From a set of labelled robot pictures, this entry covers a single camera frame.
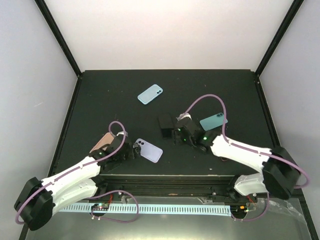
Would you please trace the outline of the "lilac phone case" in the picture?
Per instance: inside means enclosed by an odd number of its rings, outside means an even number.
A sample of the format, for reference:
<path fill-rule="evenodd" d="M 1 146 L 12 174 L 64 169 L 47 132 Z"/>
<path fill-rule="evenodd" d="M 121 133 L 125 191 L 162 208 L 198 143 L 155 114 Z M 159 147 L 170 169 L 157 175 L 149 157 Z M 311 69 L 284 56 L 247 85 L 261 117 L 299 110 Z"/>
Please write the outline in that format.
<path fill-rule="evenodd" d="M 138 138 L 135 142 L 140 146 L 140 155 L 143 158 L 149 160 L 152 163 L 157 163 L 160 160 L 163 154 L 162 149 L 141 138 Z"/>

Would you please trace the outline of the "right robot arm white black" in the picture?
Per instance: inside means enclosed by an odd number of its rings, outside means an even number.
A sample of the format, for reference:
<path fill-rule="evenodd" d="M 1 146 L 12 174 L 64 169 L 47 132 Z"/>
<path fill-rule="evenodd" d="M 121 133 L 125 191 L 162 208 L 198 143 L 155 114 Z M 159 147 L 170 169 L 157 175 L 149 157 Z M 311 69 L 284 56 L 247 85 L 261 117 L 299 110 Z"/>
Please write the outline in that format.
<path fill-rule="evenodd" d="M 232 160 L 256 172 L 235 177 L 227 187 L 228 198 L 234 202 L 251 194 L 269 193 L 288 200 L 301 176 L 295 162 L 283 147 L 255 147 L 232 139 L 226 140 L 216 130 L 201 129 L 190 117 L 180 119 L 172 130 L 175 143 L 187 144 L 203 153 Z"/>

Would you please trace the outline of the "black phone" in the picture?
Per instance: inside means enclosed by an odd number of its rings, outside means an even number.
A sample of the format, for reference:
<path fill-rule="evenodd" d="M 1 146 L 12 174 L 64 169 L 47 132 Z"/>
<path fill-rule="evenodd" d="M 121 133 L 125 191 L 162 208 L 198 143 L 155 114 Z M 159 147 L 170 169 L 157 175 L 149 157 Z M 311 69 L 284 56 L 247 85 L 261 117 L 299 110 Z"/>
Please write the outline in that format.
<path fill-rule="evenodd" d="M 160 114 L 158 116 L 158 123 L 162 137 L 165 139 L 171 138 L 174 129 L 171 115 L 169 113 Z"/>

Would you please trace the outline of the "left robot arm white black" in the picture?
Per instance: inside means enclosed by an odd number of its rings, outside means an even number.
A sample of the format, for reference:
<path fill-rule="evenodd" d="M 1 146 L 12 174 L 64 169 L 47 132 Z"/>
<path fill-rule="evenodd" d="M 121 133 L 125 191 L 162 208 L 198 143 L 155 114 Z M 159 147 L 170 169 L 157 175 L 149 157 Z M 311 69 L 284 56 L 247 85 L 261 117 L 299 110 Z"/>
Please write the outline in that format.
<path fill-rule="evenodd" d="M 29 179 L 19 194 L 14 209 L 15 222 L 26 224 L 31 231 L 43 227 L 58 211 L 81 200 L 101 200 L 105 196 L 127 194 L 116 189 L 108 191 L 101 171 L 122 161 L 140 156 L 141 146 L 125 135 L 116 136 L 111 143 L 91 151 L 83 160 L 70 168 L 39 180 Z"/>

